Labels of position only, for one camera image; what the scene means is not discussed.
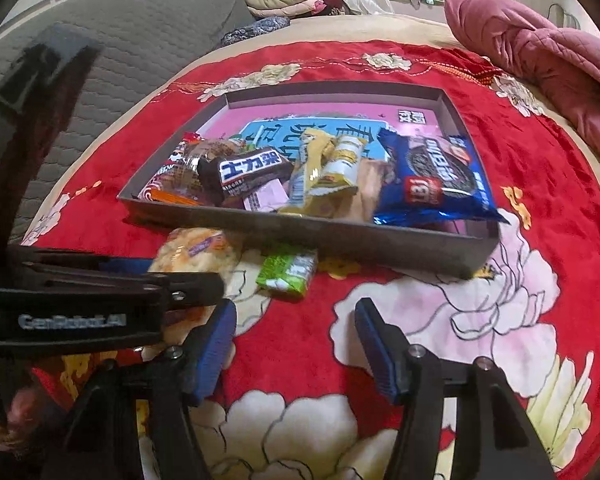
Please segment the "orange clear snack pack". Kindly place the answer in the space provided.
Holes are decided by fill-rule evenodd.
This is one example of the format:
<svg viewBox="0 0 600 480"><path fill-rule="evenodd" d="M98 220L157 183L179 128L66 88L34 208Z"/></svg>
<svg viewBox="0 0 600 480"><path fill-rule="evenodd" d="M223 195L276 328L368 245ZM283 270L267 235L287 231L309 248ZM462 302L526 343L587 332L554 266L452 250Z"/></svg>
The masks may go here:
<svg viewBox="0 0 600 480"><path fill-rule="evenodd" d="M340 202L334 218L358 223L372 222L381 188L390 169L391 165L384 160L363 158L358 168L358 192Z"/></svg>

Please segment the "dark Snickers bar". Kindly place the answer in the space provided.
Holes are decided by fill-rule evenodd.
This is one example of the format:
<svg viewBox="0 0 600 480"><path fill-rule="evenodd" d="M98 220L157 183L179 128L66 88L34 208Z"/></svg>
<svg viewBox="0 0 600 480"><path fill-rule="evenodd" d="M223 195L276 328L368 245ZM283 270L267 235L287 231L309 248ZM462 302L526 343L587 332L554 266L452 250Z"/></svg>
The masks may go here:
<svg viewBox="0 0 600 480"><path fill-rule="evenodd" d="M212 160L201 159L197 166L204 192L214 206L244 198L270 181L285 182L292 170L294 164L272 146Z"/></svg>

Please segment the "white yellow wafer bar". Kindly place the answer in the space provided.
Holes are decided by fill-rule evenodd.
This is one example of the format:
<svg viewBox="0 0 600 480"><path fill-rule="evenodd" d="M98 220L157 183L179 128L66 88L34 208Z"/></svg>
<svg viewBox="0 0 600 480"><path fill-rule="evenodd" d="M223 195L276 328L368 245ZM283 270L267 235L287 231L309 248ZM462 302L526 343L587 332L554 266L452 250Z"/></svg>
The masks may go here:
<svg viewBox="0 0 600 480"><path fill-rule="evenodd" d="M359 136L338 136L335 148L323 166L309 194L352 196L358 192L358 170L367 141Z"/></svg>

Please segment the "red panda candy pack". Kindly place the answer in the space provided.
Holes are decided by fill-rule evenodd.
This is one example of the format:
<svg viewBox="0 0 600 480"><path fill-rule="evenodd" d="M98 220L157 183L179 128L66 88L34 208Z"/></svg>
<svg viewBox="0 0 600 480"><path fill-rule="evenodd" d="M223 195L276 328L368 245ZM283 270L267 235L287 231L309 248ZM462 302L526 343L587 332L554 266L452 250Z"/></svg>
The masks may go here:
<svg viewBox="0 0 600 480"><path fill-rule="evenodd" d="M138 198L145 202L201 205L202 186L197 174L196 148L202 136L186 132L168 159L143 186Z"/></svg>

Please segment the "yellow Alpenliebe candy pack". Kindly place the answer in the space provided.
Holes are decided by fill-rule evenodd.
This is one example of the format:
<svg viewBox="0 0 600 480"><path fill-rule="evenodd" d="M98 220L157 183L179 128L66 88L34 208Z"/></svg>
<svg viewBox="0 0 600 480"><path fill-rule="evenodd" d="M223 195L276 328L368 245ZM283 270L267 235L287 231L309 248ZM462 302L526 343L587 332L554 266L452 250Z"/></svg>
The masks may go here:
<svg viewBox="0 0 600 480"><path fill-rule="evenodd" d="M334 213L332 202L328 198L311 196L309 190L335 148L335 137L320 129L307 128L301 133L300 142L289 180L288 202L278 212L329 218Z"/></svg>

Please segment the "grey box lid tray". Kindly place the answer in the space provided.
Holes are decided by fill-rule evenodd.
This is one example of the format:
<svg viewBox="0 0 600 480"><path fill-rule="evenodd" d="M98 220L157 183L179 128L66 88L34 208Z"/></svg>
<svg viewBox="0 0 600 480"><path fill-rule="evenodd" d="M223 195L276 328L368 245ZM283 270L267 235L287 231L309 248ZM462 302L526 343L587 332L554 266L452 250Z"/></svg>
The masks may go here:
<svg viewBox="0 0 600 480"><path fill-rule="evenodd" d="M373 81L221 96L119 197L138 220L457 278L489 260L504 223L448 94Z"/></svg>

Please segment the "blue patterned pillow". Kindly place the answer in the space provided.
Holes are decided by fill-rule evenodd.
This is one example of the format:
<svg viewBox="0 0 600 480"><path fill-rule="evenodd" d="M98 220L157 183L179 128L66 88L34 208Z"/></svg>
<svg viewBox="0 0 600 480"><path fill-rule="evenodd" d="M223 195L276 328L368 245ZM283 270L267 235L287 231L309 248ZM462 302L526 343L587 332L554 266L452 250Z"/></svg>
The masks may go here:
<svg viewBox="0 0 600 480"><path fill-rule="evenodd" d="M289 25L290 19L285 18L284 16L268 16L267 18L260 18L260 20L257 20L250 25L238 27L225 34L220 40L220 46L227 47L231 44L238 44L238 42L276 32L276 30L286 28Z"/></svg>

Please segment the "blue Oreo cookie pack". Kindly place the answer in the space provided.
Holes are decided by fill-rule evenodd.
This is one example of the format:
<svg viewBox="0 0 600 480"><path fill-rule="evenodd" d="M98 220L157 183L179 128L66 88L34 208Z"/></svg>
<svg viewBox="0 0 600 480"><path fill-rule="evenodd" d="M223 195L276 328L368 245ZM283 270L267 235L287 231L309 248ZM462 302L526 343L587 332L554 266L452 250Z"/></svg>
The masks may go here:
<svg viewBox="0 0 600 480"><path fill-rule="evenodd" d="M378 133L389 155L373 222L378 226L471 220L503 222L470 136Z"/></svg>

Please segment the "small purple candy box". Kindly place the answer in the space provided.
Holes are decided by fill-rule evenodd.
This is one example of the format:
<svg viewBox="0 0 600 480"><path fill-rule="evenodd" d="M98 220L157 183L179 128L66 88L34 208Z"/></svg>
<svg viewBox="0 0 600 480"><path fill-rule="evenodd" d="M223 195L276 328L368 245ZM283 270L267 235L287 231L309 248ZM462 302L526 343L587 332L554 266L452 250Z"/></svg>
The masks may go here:
<svg viewBox="0 0 600 480"><path fill-rule="evenodd" d="M287 202L288 194L285 185L276 179L265 183L248 195L244 199L244 207L251 212L275 212Z"/></svg>

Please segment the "grey quilted headboard cover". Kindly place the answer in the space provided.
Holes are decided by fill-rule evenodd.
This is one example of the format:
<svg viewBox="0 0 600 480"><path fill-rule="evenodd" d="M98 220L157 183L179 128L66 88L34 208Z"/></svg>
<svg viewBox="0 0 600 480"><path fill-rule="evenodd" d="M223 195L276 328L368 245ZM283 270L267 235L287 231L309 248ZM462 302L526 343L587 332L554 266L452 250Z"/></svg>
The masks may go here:
<svg viewBox="0 0 600 480"><path fill-rule="evenodd" d="M106 128L252 21L244 0L69 0L0 39L0 79L50 25L63 24L102 45L67 129L23 196L12 240L24 237L53 186Z"/></svg>

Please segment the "pink quilted duvet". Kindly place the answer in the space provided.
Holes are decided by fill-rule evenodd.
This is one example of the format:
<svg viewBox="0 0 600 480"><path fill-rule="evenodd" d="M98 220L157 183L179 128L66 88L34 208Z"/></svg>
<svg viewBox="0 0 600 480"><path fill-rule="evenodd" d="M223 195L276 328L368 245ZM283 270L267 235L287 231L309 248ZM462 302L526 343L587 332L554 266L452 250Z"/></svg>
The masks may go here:
<svg viewBox="0 0 600 480"><path fill-rule="evenodd" d="M465 48L538 87L600 156L600 38L515 0L444 0L444 13Z"/></svg>

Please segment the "green small snack pack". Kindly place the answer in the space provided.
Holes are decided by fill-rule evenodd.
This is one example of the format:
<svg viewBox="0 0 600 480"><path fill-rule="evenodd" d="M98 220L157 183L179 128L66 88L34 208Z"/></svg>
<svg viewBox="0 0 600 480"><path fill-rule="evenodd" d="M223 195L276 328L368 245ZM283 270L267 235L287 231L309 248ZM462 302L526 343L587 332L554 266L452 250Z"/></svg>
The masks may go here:
<svg viewBox="0 0 600 480"><path fill-rule="evenodd" d="M257 285L294 299L306 296L318 263L318 252L300 246L278 244L266 251Z"/></svg>

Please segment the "beige bed sheet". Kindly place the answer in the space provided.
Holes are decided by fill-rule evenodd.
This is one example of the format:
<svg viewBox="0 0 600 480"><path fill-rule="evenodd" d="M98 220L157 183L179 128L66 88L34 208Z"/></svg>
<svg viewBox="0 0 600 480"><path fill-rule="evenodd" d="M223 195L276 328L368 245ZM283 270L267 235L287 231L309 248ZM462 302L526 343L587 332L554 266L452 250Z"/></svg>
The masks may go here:
<svg viewBox="0 0 600 480"><path fill-rule="evenodd" d="M234 58L236 55L252 52L269 46L279 44L293 44L306 40L309 42L340 41L340 42L363 42L370 40L384 40L402 42L402 44L426 44L437 48L458 48L460 43L452 35L448 25L424 18L413 18L408 15L339 15L321 16L320 18L309 18L308 20L293 21L290 26L271 32L270 34L249 39L240 44L216 49L198 60L189 63L176 73L169 81L174 82L186 76L194 68L214 62L220 62L226 58ZM161 94L169 87L169 84L155 88L140 102L131 107L125 114L118 118L111 126L106 128L82 153L82 155L70 166L60 177L52 190L42 201L40 208L33 219L38 220L50 208L53 208L62 194L62 189L67 185L73 174L80 169L84 162L89 159L100 144L108 141L120 129L130 122L153 98ZM600 158L588 147L577 131L573 129L568 120L557 113L556 108L542 95L540 90L532 84L526 88L532 92L542 103L542 107L548 117L560 125L570 135L577 147L590 164L598 184L600 185Z"/></svg>

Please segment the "orange-edged clear biscuit bag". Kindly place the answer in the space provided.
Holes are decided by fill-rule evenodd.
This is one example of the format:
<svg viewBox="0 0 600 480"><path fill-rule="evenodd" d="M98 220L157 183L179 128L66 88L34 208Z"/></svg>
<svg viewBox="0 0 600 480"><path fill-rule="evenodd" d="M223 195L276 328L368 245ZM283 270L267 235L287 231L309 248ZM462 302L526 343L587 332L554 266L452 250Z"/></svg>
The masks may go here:
<svg viewBox="0 0 600 480"><path fill-rule="evenodd" d="M237 138L205 139L198 133L185 133L138 197L148 202L210 205L198 174L199 162L212 162L221 156L234 155L245 147L245 142Z"/></svg>

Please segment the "yellow rice cracker bag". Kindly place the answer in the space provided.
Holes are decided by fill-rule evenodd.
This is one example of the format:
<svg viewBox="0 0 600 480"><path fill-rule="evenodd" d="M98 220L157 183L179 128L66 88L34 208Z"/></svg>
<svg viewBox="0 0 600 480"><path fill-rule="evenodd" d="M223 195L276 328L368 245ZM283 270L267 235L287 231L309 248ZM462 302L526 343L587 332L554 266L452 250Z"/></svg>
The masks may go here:
<svg viewBox="0 0 600 480"><path fill-rule="evenodd" d="M166 312L162 341L140 352L148 361L174 344L182 344L188 333L208 321L225 294L236 270L244 237L237 232L210 228L181 228L172 231L149 267L150 273L166 274L176 292L194 293L198 307Z"/></svg>

